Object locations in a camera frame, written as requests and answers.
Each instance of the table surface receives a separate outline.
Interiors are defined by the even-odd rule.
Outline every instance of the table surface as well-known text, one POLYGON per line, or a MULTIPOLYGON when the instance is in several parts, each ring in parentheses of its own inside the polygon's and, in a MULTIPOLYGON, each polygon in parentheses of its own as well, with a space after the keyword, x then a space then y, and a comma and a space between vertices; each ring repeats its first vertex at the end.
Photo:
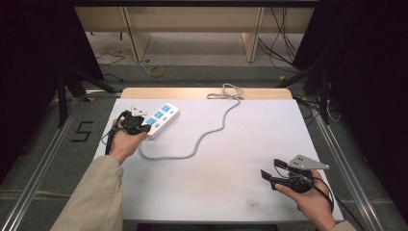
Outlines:
MULTIPOLYGON (((319 160, 297 104, 288 90, 243 90, 247 100, 228 114, 224 130, 203 139, 192 158, 151 162, 137 152, 123 164, 125 219, 181 223, 308 220, 289 198, 274 192, 260 172, 278 176, 272 165, 275 158, 288 162, 302 154, 319 160)), ((184 156, 202 133, 220 125, 225 110, 236 103, 205 99, 209 92, 221 89, 127 89, 116 101, 105 132, 110 121, 131 106, 142 107, 150 116, 171 103, 179 107, 180 115, 155 140, 144 141, 143 152, 184 156)), ((95 157, 103 155, 104 148, 100 143, 95 157)), ((343 220, 337 204, 334 216, 343 220)))
MULTIPOLYGON (((209 93, 222 93, 222 88, 128 88, 120 98, 206 99, 209 93)), ((244 89, 243 99, 292 99, 287 89, 244 89)))

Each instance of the white power strip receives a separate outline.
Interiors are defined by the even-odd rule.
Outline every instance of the white power strip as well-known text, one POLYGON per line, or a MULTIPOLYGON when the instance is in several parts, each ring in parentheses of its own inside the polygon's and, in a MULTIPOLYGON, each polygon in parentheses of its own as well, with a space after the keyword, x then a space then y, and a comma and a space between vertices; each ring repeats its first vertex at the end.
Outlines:
POLYGON ((176 106, 165 103, 142 124, 150 124, 152 126, 150 132, 147 133, 147 139, 155 139, 179 114, 180 110, 176 106))

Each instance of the beige jacket sleeve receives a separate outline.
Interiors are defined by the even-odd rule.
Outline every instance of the beige jacket sleeve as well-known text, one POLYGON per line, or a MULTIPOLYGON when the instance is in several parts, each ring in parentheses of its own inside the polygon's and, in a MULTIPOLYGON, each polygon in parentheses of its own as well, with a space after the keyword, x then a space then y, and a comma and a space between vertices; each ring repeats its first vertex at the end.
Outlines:
POLYGON ((51 230, 122 230, 122 175, 115 157, 93 160, 51 230))
POLYGON ((330 229, 330 231, 356 231, 356 229, 348 221, 343 221, 330 229))

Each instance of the human hand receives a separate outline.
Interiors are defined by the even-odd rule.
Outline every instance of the human hand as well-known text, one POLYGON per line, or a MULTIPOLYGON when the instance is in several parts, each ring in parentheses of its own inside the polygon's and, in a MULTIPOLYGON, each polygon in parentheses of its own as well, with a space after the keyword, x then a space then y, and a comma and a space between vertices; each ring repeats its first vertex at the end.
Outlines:
POLYGON ((135 153, 139 144, 147 138, 147 133, 142 132, 137 135, 129 135, 122 130, 116 132, 112 140, 111 156, 117 158, 122 163, 135 153))
MULTIPOLYGON (((320 173, 316 170, 312 170, 312 177, 321 179, 320 173)), ((322 181, 314 179, 314 184, 324 193, 329 194, 329 189, 322 181)), ((330 230, 336 225, 329 202, 315 189, 297 193, 283 185, 276 184, 275 187, 279 192, 294 200, 303 215, 311 220, 319 231, 330 230)))

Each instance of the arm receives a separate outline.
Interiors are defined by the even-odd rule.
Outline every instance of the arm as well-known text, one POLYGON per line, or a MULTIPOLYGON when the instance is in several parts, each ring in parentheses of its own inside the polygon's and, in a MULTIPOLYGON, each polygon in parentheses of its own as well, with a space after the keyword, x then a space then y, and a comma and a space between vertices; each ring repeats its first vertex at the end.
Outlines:
POLYGON ((96 158, 90 164, 51 230, 121 230, 121 164, 135 153, 146 136, 118 131, 111 155, 96 158))
MULTIPOLYGON (((312 176, 314 178, 321 179, 318 171, 312 170, 312 176)), ((314 180, 314 184, 321 189, 324 193, 329 194, 329 189, 319 180, 314 180)), ((297 204, 299 210, 303 215, 311 220, 319 231, 329 231, 329 230, 355 230, 349 225, 348 222, 345 224, 336 225, 336 221, 333 218, 330 204, 328 201, 316 190, 311 189, 305 193, 297 193, 292 189, 285 187, 283 185, 275 185, 276 189, 290 197, 297 204), (348 229, 339 229, 341 226, 349 225, 348 229)))

